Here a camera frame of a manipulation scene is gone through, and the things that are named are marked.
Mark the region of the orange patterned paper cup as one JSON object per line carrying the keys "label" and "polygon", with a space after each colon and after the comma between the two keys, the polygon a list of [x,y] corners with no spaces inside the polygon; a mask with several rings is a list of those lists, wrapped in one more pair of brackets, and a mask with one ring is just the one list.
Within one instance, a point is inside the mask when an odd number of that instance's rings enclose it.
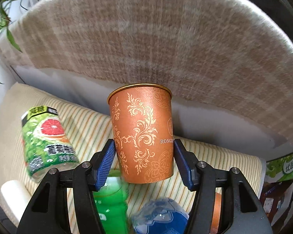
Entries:
{"label": "orange patterned paper cup", "polygon": [[154,83],[122,86],[107,98],[118,164],[128,183],[173,175],[171,91]]}

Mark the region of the plain orange paper cup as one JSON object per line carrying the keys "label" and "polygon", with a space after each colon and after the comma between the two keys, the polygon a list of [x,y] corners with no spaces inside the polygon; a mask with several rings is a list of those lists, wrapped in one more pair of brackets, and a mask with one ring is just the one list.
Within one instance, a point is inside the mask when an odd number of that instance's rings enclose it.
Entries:
{"label": "plain orange paper cup", "polygon": [[215,234],[218,232],[219,223],[220,223],[220,214],[221,214],[221,204],[222,204],[222,195],[220,193],[216,193],[210,234]]}

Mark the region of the white plastic cup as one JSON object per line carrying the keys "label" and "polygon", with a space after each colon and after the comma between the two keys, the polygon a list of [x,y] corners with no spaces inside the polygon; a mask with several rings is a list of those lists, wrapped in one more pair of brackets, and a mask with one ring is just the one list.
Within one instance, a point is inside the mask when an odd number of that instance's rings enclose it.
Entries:
{"label": "white plastic cup", "polygon": [[31,199],[30,193],[25,185],[18,180],[7,181],[1,186],[0,191],[8,212],[11,213],[13,221],[18,225]]}

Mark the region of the red cardboard box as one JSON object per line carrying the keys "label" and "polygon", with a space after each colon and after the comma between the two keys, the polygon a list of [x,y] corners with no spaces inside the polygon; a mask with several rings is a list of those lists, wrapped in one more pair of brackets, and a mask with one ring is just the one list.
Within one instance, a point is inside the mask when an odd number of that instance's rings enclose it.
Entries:
{"label": "red cardboard box", "polygon": [[282,182],[264,182],[260,202],[271,226],[290,208],[293,201],[293,179]]}

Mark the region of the green white paper bag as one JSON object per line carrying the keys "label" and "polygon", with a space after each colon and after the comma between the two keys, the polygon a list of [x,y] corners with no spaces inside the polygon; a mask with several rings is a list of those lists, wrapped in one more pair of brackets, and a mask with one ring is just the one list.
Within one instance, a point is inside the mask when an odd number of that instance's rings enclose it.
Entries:
{"label": "green white paper bag", "polygon": [[293,180],[293,153],[266,163],[265,182]]}

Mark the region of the green plastic bottle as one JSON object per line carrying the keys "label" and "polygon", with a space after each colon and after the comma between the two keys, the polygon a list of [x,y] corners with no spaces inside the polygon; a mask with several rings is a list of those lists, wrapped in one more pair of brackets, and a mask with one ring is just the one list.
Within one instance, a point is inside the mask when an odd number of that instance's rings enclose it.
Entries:
{"label": "green plastic bottle", "polygon": [[128,233],[129,184],[123,180],[121,172],[111,170],[104,186],[92,194],[105,233]]}

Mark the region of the grapefruit label clear bottle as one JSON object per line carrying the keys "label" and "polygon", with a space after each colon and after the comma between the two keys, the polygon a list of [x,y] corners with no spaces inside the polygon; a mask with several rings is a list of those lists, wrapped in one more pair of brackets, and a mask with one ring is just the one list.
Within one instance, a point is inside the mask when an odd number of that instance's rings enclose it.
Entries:
{"label": "grapefruit label clear bottle", "polygon": [[21,117],[24,161],[30,179],[39,183],[51,169],[66,171],[79,165],[55,108],[35,106]]}

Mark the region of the brown plaid blanket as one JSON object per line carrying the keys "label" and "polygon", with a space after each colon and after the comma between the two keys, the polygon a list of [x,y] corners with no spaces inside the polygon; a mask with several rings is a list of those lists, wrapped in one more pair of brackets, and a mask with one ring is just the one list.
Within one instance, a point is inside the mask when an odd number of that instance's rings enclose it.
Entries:
{"label": "brown plaid blanket", "polygon": [[41,0],[9,29],[7,65],[158,83],[293,142],[293,43],[248,0]]}

